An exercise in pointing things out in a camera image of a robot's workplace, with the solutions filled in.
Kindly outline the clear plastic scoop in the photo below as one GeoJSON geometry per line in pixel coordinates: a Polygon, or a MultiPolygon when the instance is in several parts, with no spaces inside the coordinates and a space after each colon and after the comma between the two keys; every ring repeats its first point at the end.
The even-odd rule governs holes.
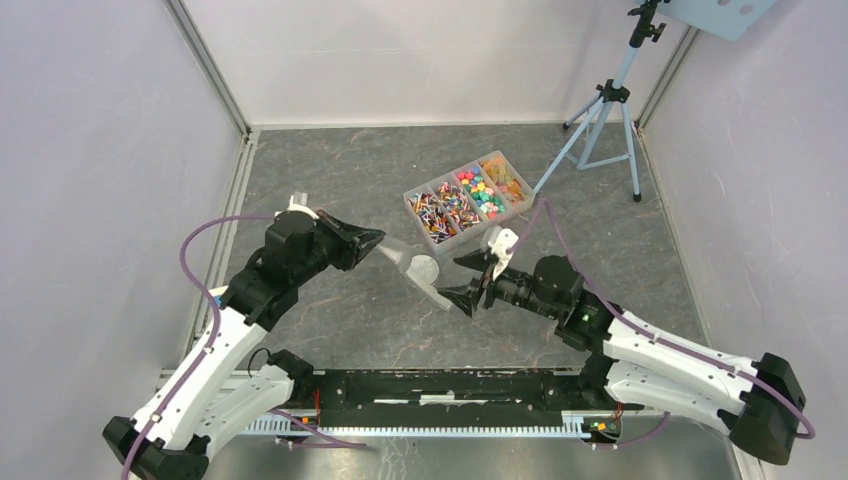
{"type": "Polygon", "coordinates": [[[389,236],[377,245],[377,249],[397,266],[411,286],[442,310],[452,309],[453,304],[439,294],[434,286],[440,274],[440,267],[435,258],[418,253],[411,245],[389,236]]]}

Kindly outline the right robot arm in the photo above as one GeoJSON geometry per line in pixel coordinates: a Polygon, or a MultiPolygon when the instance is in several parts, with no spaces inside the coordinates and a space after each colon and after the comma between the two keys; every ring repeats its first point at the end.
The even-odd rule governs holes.
{"type": "Polygon", "coordinates": [[[531,273],[481,250],[455,262],[475,276],[438,293],[464,314],[502,301],[554,321],[565,344],[588,352],[577,382],[585,405],[639,404],[683,416],[774,465],[787,464],[802,438],[806,396],[786,359],[754,360],[670,334],[602,300],[565,256],[545,256],[531,273]]]}

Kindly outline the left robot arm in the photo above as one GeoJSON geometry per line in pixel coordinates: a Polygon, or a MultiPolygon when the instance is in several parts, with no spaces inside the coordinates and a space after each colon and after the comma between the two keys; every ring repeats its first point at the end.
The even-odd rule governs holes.
{"type": "Polygon", "coordinates": [[[275,215],[264,244],[220,297],[201,290],[213,318],[166,384],[131,417],[113,417],[104,440],[121,478],[200,479],[213,458],[258,417],[314,394],[309,365],[273,360],[222,399],[238,363],[298,301],[298,290],[328,267],[354,269],[384,239],[323,210],[294,206],[275,215]]]}

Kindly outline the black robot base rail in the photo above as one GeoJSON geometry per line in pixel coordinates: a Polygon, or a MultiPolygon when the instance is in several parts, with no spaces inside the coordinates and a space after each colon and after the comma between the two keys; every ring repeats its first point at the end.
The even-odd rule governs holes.
{"type": "Polygon", "coordinates": [[[464,368],[316,371],[282,406],[323,427],[461,428],[554,427],[621,404],[573,368],[464,368]]]}

